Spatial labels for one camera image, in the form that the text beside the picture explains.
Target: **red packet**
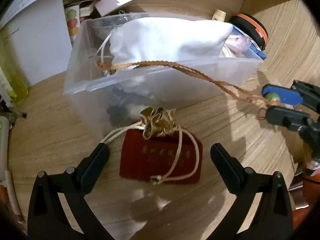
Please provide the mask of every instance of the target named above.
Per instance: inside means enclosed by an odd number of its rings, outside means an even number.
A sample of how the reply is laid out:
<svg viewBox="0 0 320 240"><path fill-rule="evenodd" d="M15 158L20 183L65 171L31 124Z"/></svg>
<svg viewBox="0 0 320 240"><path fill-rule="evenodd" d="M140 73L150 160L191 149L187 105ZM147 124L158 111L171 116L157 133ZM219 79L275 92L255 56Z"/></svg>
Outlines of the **red packet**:
<svg viewBox="0 0 320 240"><path fill-rule="evenodd" d="M199 165L190 178L165 181L164 183L191 184L200 180L202 164L202 143L195 137L199 147ZM121 150L120 176L126 179L150 181L150 176L164 175L172 166L179 141L179 133L173 136L154 137L145 140L142 130L128 130ZM195 147L191 139L183 133L180 157L169 177L187 175L196 163Z"/></svg>

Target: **plastic storage bin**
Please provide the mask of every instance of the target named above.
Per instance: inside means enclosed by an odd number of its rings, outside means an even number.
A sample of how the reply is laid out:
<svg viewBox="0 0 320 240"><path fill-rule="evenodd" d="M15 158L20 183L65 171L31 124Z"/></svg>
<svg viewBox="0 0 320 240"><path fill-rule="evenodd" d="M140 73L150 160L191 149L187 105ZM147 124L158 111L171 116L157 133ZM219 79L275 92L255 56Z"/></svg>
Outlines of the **plastic storage bin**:
<svg viewBox="0 0 320 240"><path fill-rule="evenodd" d="M171 13L130 13L89 19L81 23L68 64L64 94L99 138L114 128L137 121L139 112L147 106L181 108L222 92L208 81L163 66L104 76L96 64L100 60L96 51L105 37L116 26L142 17L204 20ZM108 44L104 55L104 61L111 62L113 57ZM250 49L244 55L246 58L210 57L179 63L196 68L216 80L241 85L262 62Z"/></svg>

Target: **white cloth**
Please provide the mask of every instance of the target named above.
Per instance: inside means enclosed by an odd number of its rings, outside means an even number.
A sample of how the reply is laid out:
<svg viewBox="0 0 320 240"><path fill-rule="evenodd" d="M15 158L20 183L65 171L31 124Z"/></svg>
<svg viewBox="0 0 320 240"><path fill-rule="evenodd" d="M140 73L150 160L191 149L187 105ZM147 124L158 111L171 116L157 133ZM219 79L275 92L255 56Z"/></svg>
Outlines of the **white cloth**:
<svg viewBox="0 0 320 240"><path fill-rule="evenodd" d="M161 17L132 20L111 33L112 64L217 57L231 31L230 23L212 20Z"/></svg>

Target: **wooden table surface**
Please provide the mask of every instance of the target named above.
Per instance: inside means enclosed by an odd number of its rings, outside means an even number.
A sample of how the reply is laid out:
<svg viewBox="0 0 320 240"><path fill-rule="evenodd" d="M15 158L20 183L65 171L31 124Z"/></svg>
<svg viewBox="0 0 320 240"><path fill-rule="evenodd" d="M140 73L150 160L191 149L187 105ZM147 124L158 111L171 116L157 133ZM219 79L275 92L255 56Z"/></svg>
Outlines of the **wooden table surface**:
<svg viewBox="0 0 320 240"><path fill-rule="evenodd" d="M163 11L207 18L217 7L234 13L239 11L242 4L242 0L137 1L140 7L148 11L159 11L161 8ZM304 78L305 72L310 70L310 65L306 64L305 71L296 67L286 74L282 69L291 70L291 61L288 64L281 61L287 57L286 53L294 54L283 47L286 45L283 41L294 31L288 26L297 24L299 18L296 15L296 18L291 17L291 21L286 22L282 15L292 9L296 14L303 13L305 16L306 9L300 0L279 0L279 3L276 3L277 0L272 1L275 4L266 8L252 8L255 5L250 0L244 0L243 3L243 9L257 15L259 19L262 18L269 31L268 59L244 84L244 88L257 93L266 83L279 81L288 85L293 78ZM290 8L293 1L299 6ZM274 17L265 17L266 14L277 16L279 24L287 28L279 31L279 25L273 22ZM303 21L309 27L311 18L304 18ZM320 44L319 38L316 39L314 44ZM307 47L312 53L314 44ZM307 56L300 59L300 65L304 64L306 58ZM69 166L77 166L99 142L62 95L64 77L65 74L62 73L30 88L30 96L23 105L28 117L18 120L10 134L9 168L13 173L18 202L25 218L37 173L41 170L48 174L61 173ZM196 185L152 186L146 182L120 178L120 152L124 136L119 137L110 145L110 159L92 193L85 197L86 201L115 239L206 239L235 199L226 190L210 160L212 144L222 143L230 155L236 157L244 167L251 166L256 172L267 174L281 171L287 186L292 180L294 165L287 144L298 141L296 134L256 120L258 110L256 106L221 94L177 111L177 123L195 134L204 147L201 179ZM72 226L78 229L70 210L66 208L63 196L61 199ZM256 197L242 230L250 224L258 201L259 196Z"/></svg>

